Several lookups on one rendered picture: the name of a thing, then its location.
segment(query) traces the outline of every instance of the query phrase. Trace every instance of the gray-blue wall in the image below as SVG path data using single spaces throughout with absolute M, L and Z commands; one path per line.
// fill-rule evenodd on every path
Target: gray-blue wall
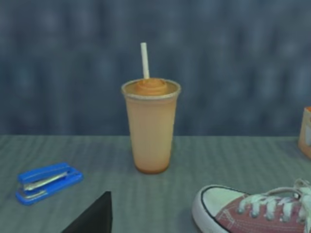
M 311 1 L 2 0 L 0 133 L 128 134 L 122 83 L 183 87 L 176 135 L 297 135 Z

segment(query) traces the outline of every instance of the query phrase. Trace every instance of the table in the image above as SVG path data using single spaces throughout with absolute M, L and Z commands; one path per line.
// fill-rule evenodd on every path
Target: table
M 17 175 L 68 162 L 85 179 L 33 206 L 15 199 Z M 169 169 L 144 175 L 127 136 L 0 136 L 0 232 L 61 232 L 112 191 L 113 233 L 196 233 L 190 207 L 204 185 L 250 193 L 311 180 L 311 161 L 293 137 L 177 136 Z

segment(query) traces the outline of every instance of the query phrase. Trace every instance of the cup rim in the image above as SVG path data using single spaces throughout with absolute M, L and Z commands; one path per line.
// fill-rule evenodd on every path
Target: cup rim
M 125 96 L 125 97 L 128 97 L 128 98 L 132 98 L 132 99 L 136 99 L 136 100 L 164 100 L 164 99 L 170 99 L 170 98 L 173 98 L 175 96 L 178 96 L 179 93 L 181 92 L 181 86 L 180 84 L 178 84 L 177 82 L 173 81 L 173 80 L 169 80 L 169 79 L 162 79 L 168 83 L 172 83 L 174 85 L 177 86 L 177 90 L 172 92 L 172 93 L 169 93 L 169 94 L 165 94 L 165 95 L 160 95 L 160 96 L 141 96 L 141 95 L 137 95 L 137 94 L 132 94 L 132 93 L 126 93 L 125 92 L 125 87 L 129 84 L 132 84 L 132 83 L 136 83 L 138 81 L 140 81 L 142 79 L 135 79 L 135 80 L 131 80 L 131 81 L 128 81 L 126 83 L 124 83 L 122 86 L 121 86 L 121 92 L 122 94 Z

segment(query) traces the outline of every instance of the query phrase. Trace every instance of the white straw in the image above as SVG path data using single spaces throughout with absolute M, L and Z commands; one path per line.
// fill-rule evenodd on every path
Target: white straw
M 148 79 L 149 76 L 149 66 L 148 66 L 148 53 L 147 53 L 147 44 L 141 43 L 141 58 L 142 58 L 142 70 L 144 73 L 144 79 Z

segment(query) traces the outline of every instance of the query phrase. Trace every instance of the white shoelace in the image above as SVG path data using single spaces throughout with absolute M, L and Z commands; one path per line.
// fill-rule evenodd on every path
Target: white shoelace
M 294 193 L 294 197 L 278 197 L 275 194 L 280 193 Z M 291 219 L 293 207 L 301 204 L 298 213 L 297 222 L 305 222 L 304 233 L 310 233 L 311 230 L 311 185 L 308 181 L 298 179 L 294 183 L 293 188 L 282 187 L 273 189 L 267 193 L 251 195 L 244 198 L 238 208 L 239 213 L 245 211 L 245 207 L 251 204 L 251 216 L 257 217 L 259 215 L 260 206 L 266 205 L 267 211 L 265 217 L 267 220 L 274 219 L 274 212 L 278 205 L 283 205 L 283 216 L 280 221 L 289 221 Z

